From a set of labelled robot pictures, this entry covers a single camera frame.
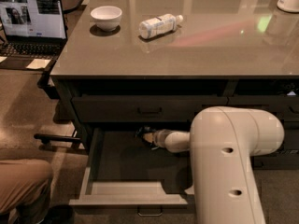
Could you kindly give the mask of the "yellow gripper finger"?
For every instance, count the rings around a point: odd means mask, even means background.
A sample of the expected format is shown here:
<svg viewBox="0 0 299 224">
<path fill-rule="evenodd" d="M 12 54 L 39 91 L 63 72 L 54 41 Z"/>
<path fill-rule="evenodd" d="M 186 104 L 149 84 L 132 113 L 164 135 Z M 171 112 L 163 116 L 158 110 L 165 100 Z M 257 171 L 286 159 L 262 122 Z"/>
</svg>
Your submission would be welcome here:
<svg viewBox="0 0 299 224">
<path fill-rule="evenodd" d="M 153 133 L 144 133 L 142 138 L 148 143 L 152 143 L 154 141 Z"/>
</svg>

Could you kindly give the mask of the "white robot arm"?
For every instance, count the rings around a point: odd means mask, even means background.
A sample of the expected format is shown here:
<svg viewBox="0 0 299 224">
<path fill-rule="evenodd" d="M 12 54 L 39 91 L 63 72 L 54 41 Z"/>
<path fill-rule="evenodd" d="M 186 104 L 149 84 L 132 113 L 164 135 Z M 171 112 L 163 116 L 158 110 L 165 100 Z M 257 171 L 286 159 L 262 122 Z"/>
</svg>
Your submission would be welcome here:
<svg viewBox="0 0 299 224">
<path fill-rule="evenodd" d="M 147 128 L 141 138 L 172 153 L 188 151 L 199 224 L 265 224 L 250 158 L 275 152 L 284 129 L 258 109 L 214 106 L 187 132 Z"/>
</svg>

